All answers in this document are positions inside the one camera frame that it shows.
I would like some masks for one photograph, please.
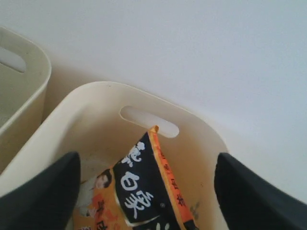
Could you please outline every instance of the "orange packaging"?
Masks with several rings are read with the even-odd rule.
[[[112,168],[81,184],[75,230],[197,230],[154,126]]]

